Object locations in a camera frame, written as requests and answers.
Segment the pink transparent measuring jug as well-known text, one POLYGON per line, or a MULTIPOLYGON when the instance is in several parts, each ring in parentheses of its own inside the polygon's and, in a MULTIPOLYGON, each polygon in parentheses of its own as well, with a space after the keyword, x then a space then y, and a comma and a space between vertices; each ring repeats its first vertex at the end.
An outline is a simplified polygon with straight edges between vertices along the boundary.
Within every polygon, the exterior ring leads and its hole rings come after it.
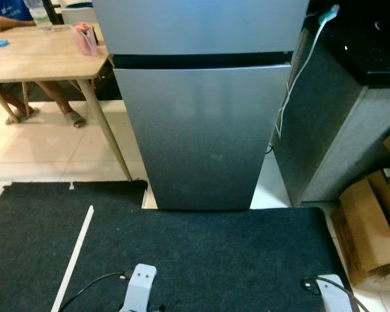
POLYGON ((85 56, 99 54, 99 41, 96 38, 94 26, 91 23, 74 23, 70 27, 72 39, 78 51, 85 56))

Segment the large open cardboard box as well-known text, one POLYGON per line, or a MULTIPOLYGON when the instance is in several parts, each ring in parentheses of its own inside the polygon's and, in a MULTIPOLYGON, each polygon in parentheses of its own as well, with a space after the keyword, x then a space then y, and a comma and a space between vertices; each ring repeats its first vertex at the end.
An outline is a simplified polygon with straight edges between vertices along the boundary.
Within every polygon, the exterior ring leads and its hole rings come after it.
POLYGON ((331 221, 350 284, 390 292, 390 225, 368 179, 340 196, 331 221))

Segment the long white tape strip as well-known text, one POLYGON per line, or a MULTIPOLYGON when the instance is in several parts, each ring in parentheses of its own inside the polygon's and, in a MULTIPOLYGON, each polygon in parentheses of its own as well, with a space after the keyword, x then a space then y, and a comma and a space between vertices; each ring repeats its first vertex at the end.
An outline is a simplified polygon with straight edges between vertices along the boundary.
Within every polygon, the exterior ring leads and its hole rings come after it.
POLYGON ((87 214, 85 214, 85 218, 83 219, 82 226, 80 227, 80 232, 78 234, 78 238, 76 238, 76 241, 74 243, 74 247, 70 256, 70 260, 68 261, 64 276, 62 277, 62 281, 59 285, 58 292, 55 297, 55 301, 53 301, 52 308, 50 312, 59 312, 59 309, 62 304, 62 300, 65 297, 68 284, 70 283, 70 280, 72 278, 72 274, 74 271, 74 268, 76 267, 79 254, 81 252, 81 249, 83 247, 83 241, 85 241, 85 237, 88 232, 88 228, 91 224, 91 220, 93 220, 94 216, 94 206, 89 205, 87 214))

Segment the person in blue shirt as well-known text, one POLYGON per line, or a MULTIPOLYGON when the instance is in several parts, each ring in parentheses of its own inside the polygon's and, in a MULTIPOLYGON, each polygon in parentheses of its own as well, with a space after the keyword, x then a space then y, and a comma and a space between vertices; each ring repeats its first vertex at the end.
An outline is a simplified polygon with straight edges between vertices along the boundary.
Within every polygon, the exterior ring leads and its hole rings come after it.
MULTIPOLYGON (((17 29, 17 27, 34 27, 35 25, 34 18, 23 0, 0 0, 0 32, 17 29)), ((73 110, 66 99, 64 91, 62 91, 61 86, 56 81, 37 81, 36 84, 58 104, 59 109, 73 127, 79 129, 87 125, 85 117, 73 110)), ((23 103, 13 93, 2 87, 0 87, 0 96, 8 104, 16 108, 14 115, 20 121, 25 121, 38 112, 37 108, 23 103)))

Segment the black floor mat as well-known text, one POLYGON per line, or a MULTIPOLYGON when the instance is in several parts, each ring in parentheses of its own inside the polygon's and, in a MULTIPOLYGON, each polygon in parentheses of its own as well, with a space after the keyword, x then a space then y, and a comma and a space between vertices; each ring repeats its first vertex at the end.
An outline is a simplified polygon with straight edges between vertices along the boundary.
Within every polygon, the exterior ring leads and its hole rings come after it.
POLYGON ((118 312, 140 263, 165 312, 322 312, 316 276, 349 285, 318 208, 144 210, 145 181, 73 184, 1 185, 0 312, 50 312, 89 205, 62 312, 118 312))

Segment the clear plastic water bottle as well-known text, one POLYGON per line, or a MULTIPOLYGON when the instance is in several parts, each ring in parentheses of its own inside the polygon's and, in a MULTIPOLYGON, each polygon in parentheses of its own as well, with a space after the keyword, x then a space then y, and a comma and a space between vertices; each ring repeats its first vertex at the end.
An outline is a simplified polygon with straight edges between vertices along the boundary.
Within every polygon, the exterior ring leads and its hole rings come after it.
POLYGON ((23 2, 38 30, 45 33, 53 32, 53 23, 47 14, 47 5, 44 0, 23 0, 23 2))

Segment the grey cabinet with black top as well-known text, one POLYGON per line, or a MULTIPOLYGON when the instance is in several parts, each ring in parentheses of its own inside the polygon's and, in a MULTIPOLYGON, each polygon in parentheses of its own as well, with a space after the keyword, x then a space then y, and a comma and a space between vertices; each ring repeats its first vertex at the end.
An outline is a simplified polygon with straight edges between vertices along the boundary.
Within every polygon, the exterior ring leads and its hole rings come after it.
POLYGON ((275 158, 288 202, 336 200, 390 161, 390 0, 311 0, 275 158))

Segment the light wooden table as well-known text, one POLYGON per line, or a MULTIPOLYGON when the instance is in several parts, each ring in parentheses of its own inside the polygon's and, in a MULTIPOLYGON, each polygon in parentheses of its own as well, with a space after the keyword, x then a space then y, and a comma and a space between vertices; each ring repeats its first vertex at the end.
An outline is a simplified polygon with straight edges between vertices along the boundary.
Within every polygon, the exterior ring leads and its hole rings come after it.
MULTIPOLYGON (((116 157, 125 178, 132 176, 112 133, 108 119, 95 95, 92 81, 99 75, 109 54, 99 25, 94 24, 99 44, 96 55, 84 55, 75 45, 68 25, 55 25, 51 32, 37 27, 17 27, 0 32, 0 40, 8 40, 0 47, 0 83, 23 83, 24 81, 76 81, 79 83, 88 108, 100 124, 112 154, 116 157)), ((8 102, 0 95, 0 105, 8 113, 12 123, 18 123, 8 102)))

